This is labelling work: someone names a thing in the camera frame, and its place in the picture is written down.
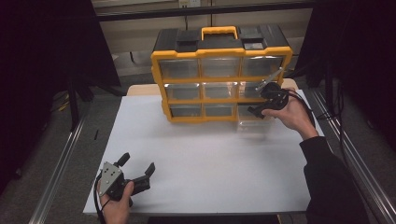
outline white table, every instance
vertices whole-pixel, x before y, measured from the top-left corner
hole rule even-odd
[[[170,123],[161,96],[126,96],[98,173],[125,152],[125,178],[154,161],[151,189],[133,197],[131,212],[143,216],[299,212],[310,200],[300,142],[278,119],[259,133],[238,132],[234,122]],[[96,214],[92,193],[83,212]]]

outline white wall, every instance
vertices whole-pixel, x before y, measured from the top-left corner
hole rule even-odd
[[[201,2],[203,6],[208,6],[208,2],[210,1],[202,0]],[[265,2],[268,1],[213,0],[215,6],[262,4]],[[97,8],[96,12],[145,11],[176,7],[178,7],[178,1],[123,7],[102,7]],[[212,22],[214,26],[276,23],[280,25],[286,38],[301,38],[304,37],[310,15],[311,9],[246,12],[213,15]],[[189,16],[188,22],[189,29],[210,26],[210,16]],[[120,53],[127,51],[152,50],[157,34],[161,29],[185,29],[185,21],[184,17],[170,17],[133,21],[104,21],[101,22],[101,26],[110,52]]]

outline plastic drawer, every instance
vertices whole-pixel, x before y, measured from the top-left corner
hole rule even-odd
[[[268,76],[277,71],[282,64],[283,57],[259,56],[245,57],[242,63],[243,77]]]
[[[239,97],[240,98],[261,98],[260,93],[256,88],[260,82],[240,82],[239,84]]]
[[[257,106],[259,104],[238,104],[238,126],[262,126],[267,125],[267,121],[271,117],[265,117],[264,119],[256,118],[252,113],[248,112],[250,106]]]
[[[233,116],[235,104],[204,104],[207,117],[230,117]]]
[[[198,77],[197,59],[174,59],[159,61],[163,78]]]
[[[236,82],[204,82],[204,97],[209,99],[235,98]]]
[[[199,99],[199,83],[164,84],[169,100]]]
[[[236,77],[239,73],[239,57],[201,59],[204,77]]]
[[[172,117],[201,117],[200,104],[169,105]]]

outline cable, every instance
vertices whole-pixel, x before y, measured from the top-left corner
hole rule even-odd
[[[103,212],[102,212],[102,210],[99,209],[98,198],[96,195],[96,190],[98,188],[98,183],[99,183],[100,178],[102,178],[102,171],[95,179],[95,183],[94,183],[94,187],[93,187],[93,201],[95,203],[96,214],[98,215],[100,223],[106,224],[105,217],[103,216]]]
[[[213,7],[213,0],[210,0],[210,6]],[[213,27],[213,14],[210,14],[210,27]]]
[[[132,63],[136,63],[136,62],[134,61],[134,55],[132,54],[131,51],[129,51],[129,57],[131,58],[131,62],[132,62]]]
[[[342,91],[342,84],[341,84],[341,80],[338,81],[338,86],[337,86],[337,97],[335,98],[335,102],[334,104],[332,104],[334,107],[336,105],[338,105],[338,109],[337,109],[337,113],[333,112],[334,110],[330,110],[332,112],[329,111],[329,109],[327,111],[325,111],[324,113],[320,114],[317,116],[317,119],[333,119],[336,117],[340,117],[341,113],[344,110],[344,95],[343,95],[343,91]]]
[[[309,117],[309,120],[311,120],[312,125],[314,126],[314,128],[316,128],[316,123],[315,123],[315,119],[314,119],[314,114],[312,113],[312,109],[309,108],[309,106],[306,104],[303,97],[297,91],[292,91],[292,90],[289,90],[289,96],[292,96],[292,97],[296,98],[298,101],[300,101],[300,103],[303,105],[303,107],[306,111],[306,114]]]
[[[189,21],[187,19],[187,16],[184,17],[184,22],[186,23],[186,30],[189,30]]]
[[[108,202],[110,202],[110,199],[107,200],[107,202],[105,204],[103,204],[102,209],[100,210],[101,212],[103,212],[103,210],[105,209],[105,206],[108,204]]]
[[[306,64],[304,67],[299,68],[297,70],[294,70],[292,73],[288,74],[287,76],[284,76],[284,78],[295,78],[299,77],[301,73],[304,73],[306,69],[314,66],[320,61],[320,58],[317,57],[315,60],[312,60],[310,63]]]

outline black sleeve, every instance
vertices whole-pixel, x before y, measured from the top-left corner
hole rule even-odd
[[[306,209],[308,224],[370,223],[350,172],[330,151],[325,137],[300,144],[311,202]]]

